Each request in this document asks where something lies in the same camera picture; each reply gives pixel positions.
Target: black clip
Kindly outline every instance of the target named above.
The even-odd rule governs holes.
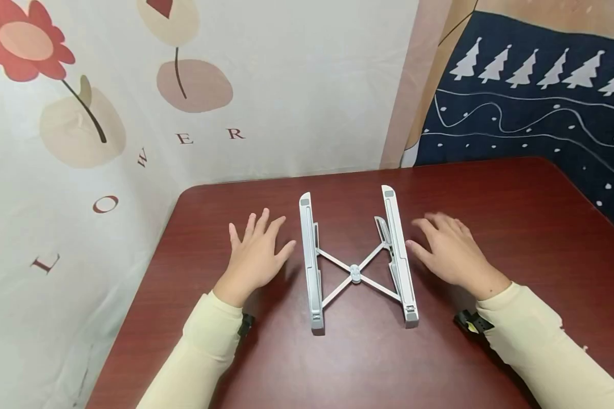
[[[250,332],[250,328],[255,324],[255,317],[252,317],[250,314],[243,314],[243,319],[241,322],[241,327],[239,327],[239,337],[244,339],[248,332]]]
[[[493,328],[493,324],[480,317],[480,314],[471,314],[469,310],[463,310],[461,313],[455,315],[455,323],[466,332],[474,332],[475,334],[482,334]]]

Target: navy blue fabric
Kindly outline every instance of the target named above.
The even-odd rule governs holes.
[[[455,81],[456,76],[450,71],[466,57],[479,37],[482,40],[474,76]],[[478,76],[508,44],[512,47],[500,81],[483,84]],[[511,89],[506,80],[535,48],[539,51],[530,83]],[[591,79],[593,87],[569,89],[568,84],[560,82],[542,90],[537,82],[566,48],[569,51],[561,80],[599,51],[605,52],[600,56],[597,77]],[[566,173],[614,223],[614,94],[606,97],[599,92],[613,78],[613,39],[559,33],[497,14],[475,12],[450,57],[429,108],[415,165],[543,156]],[[492,104],[480,107],[485,103]]]

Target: red flower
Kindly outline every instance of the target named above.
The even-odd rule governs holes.
[[[11,0],[0,0],[0,64],[13,81],[31,81],[39,73],[63,80],[60,62],[74,64],[61,30],[39,1],[30,3],[30,16]]]

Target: hand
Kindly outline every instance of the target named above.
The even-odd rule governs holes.
[[[411,240],[407,240],[407,248],[446,283],[463,287],[478,300],[500,294],[511,284],[484,258],[471,231],[458,219],[438,212],[412,224],[426,235],[432,253]]]
[[[237,228],[230,223],[230,242],[232,243],[232,255],[230,263],[224,275],[214,287],[214,294],[219,300],[234,307],[242,307],[250,294],[268,284],[282,265],[289,259],[296,241],[288,242],[280,253],[275,254],[275,240],[280,226],[286,220],[285,216],[273,220],[265,228],[268,222],[269,211],[267,208],[255,225],[255,214],[248,217],[246,233],[243,241],[239,241]]]

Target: finger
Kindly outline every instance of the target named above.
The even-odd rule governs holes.
[[[444,217],[446,218],[446,223],[448,223],[449,227],[453,230],[453,232],[461,235],[462,234],[462,228],[459,227],[459,224],[457,223],[457,220],[453,219],[453,217],[450,217],[448,215],[444,215]]]
[[[440,231],[450,229],[450,225],[446,221],[446,215],[444,214],[426,214],[426,219],[430,220],[433,225]]]
[[[471,229],[467,228],[466,224],[463,224],[462,221],[459,219],[455,219],[455,223],[457,223],[459,229],[461,229],[463,234],[472,238]]]
[[[428,238],[428,241],[430,242],[432,242],[432,239],[437,234],[437,229],[432,225],[432,223],[429,223],[429,220],[427,219],[412,220],[412,224],[418,226],[423,231],[423,233],[425,233],[426,237]]]
[[[277,237],[277,232],[280,231],[280,227],[282,224],[284,224],[284,221],[287,219],[286,216],[282,216],[278,219],[275,219],[272,221],[272,223],[270,224],[270,226],[268,227],[268,231],[267,234],[273,238],[273,240],[275,240],[275,238]]]
[[[232,251],[236,250],[241,241],[239,241],[239,233],[237,233],[237,228],[234,227],[234,223],[230,223],[230,243],[232,244]]]
[[[264,208],[262,211],[262,215],[259,216],[259,220],[257,220],[257,225],[255,226],[255,232],[252,233],[253,237],[262,236],[265,232],[265,224],[268,222],[268,216],[270,211],[267,208]]]
[[[430,264],[432,263],[432,258],[434,257],[432,253],[427,251],[422,245],[419,245],[417,242],[413,240],[407,240],[405,242],[405,245],[407,246],[407,249],[409,249],[412,253],[414,253],[416,258],[421,260],[423,264],[426,265],[427,268],[430,268]]]
[[[282,267],[282,264],[286,263],[286,261],[289,259],[291,253],[293,253],[293,250],[295,248],[296,248],[296,241],[291,240],[284,247],[282,247],[282,250],[280,250],[280,253],[276,254],[275,260],[277,262],[278,268]]]
[[[243,234],[242,243],[247,242],[252,237],[252,232],[255,231],[255,217],[257,217],[257,215],[255,214],[250,214],[250,217],[248,217],[248,224],[246,225],[246,233]]]

